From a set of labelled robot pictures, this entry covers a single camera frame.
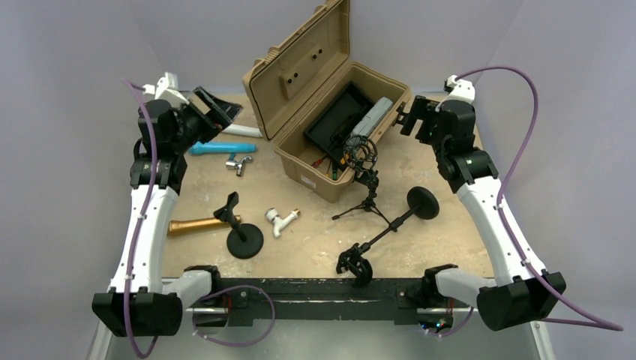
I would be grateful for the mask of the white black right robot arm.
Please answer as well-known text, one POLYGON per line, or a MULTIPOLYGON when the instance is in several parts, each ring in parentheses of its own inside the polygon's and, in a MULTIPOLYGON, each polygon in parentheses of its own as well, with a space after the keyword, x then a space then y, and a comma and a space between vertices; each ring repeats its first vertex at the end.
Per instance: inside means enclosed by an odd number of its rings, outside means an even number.
POLYGON ((491 156, 476 146, 476 111, 462 100, 438 102, 418 95, 398 109, 401 134, 431 146, 440 175, 473 220, 487 250, 493 277, 467 273, 454 264, 429 268, 418 294, 425 304, 457 299, 478 310, 493 331, 545 320, 566 290, 559 272, 550 273, 531 250, 504 199, 491 156))

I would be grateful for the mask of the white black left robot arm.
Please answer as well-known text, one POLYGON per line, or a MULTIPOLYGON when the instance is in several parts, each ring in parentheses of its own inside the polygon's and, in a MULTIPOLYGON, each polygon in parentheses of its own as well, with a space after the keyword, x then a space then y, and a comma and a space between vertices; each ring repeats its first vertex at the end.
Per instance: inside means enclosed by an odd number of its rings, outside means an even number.
POLYGON ((200 301, 213 307, 223 299, 224 287, 216 281, 213 265, 190 266, 169 284, 162 281, 161 266, 188 168, 185 154, 196 143, 214 139, 242 109, 201 87, 139 102, 127 235, 114 276, 91 303, 93 313, 116 337, 173 336, 190 305, 200 301))

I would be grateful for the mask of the black round-base shock mount stand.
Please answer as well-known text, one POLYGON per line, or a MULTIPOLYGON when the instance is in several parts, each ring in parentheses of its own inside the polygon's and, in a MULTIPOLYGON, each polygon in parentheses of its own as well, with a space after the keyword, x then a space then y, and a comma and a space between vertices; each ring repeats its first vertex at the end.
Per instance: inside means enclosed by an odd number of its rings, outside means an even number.
POLYGON ((440 213, 440 204, 437 198, 424 187, 412 187, 406 195, 406 202, 409 209, 401 216, 390 221, 382 232, 374 236, 370 241, 366 241, 362 244, 355 243, 349 249, 339 254, 335 271, 338 275, 346 272, 353 274, 355 277, 352 283, 353 287, 367 286, 373 280, 374 272, 372 265, 363 255, 380 239, 389 233, 397 232, 405 221, 412 216, 423 220, 432 220, 440 213))

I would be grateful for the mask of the blue microphone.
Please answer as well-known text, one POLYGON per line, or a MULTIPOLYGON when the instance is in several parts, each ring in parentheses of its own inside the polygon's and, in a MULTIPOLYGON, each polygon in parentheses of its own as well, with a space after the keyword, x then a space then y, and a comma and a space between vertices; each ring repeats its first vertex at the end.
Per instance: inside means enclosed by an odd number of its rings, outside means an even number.
POLYGON ((257 145, 245 142, 197 142, 189 149, 192 155, 220 154, 220 153, 254 153, 257 145))

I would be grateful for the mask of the black round-base clip stand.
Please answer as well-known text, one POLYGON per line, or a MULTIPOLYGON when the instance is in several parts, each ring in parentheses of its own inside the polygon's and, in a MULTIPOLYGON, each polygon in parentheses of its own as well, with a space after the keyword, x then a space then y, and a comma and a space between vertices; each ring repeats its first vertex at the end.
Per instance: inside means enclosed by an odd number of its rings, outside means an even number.
POLYGON ((240 260, 255 257, 263 248, 264 236, 260 228, 252 223, 239 222, 233 209, 239 203, 239 194, 234 191, 227 197, 226 204, 214 211, 216 219, 229 224, 231 231, 226 238, 226 246, 230 254, 240 260))

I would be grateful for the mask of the white mesh-head microphone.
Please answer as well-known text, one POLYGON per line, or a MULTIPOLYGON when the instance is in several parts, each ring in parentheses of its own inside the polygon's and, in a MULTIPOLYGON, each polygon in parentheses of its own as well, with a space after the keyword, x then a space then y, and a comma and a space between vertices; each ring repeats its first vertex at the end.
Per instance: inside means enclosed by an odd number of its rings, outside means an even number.
POLYGON ((250 127, 250 126, 244 126, 240 124, 229 125, 225 129, 223 129, 223 133, 236 135, 236 136, 242 136, 242 137, 253 137, 253 138, 263 137, 258 127, 250 127))

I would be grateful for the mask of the gold microphone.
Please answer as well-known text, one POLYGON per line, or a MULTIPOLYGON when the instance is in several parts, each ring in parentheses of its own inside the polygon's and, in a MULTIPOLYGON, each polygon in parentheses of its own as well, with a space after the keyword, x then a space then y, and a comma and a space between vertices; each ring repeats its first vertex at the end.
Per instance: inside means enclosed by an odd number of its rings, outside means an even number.
POLYGON ((194 220, 171 220, 167 228, 167 236, 169 238, 174 238, 190 233, 217 230, 229 226, 229 223, 215 217, 206 217, 194 220))

